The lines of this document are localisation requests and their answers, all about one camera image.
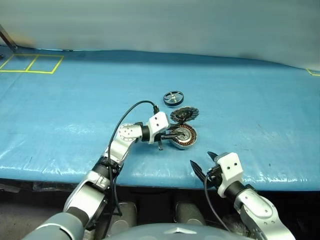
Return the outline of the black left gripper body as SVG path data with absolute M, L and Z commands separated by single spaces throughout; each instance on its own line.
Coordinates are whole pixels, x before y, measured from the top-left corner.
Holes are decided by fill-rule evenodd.
M 162 143 L 162 138 L 163 136 L 166 135 L 166 131 L 162 131 L 162 132 L 159 132 L 155 135 L 154 137 L 154 142 L 158 144 L 158 149 L 160 151 L 163 151 L 164 150 L 164 147 L 163 147 L 163 143 Z

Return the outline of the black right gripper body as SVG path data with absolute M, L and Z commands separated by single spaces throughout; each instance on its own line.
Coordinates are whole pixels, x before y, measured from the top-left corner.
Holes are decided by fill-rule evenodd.
M 211 167 L 207 172 L 207 187 L 208 188 L 218 188 L 222 184 L 222 169 L 221 166 L 213 160 L 215 165 Z

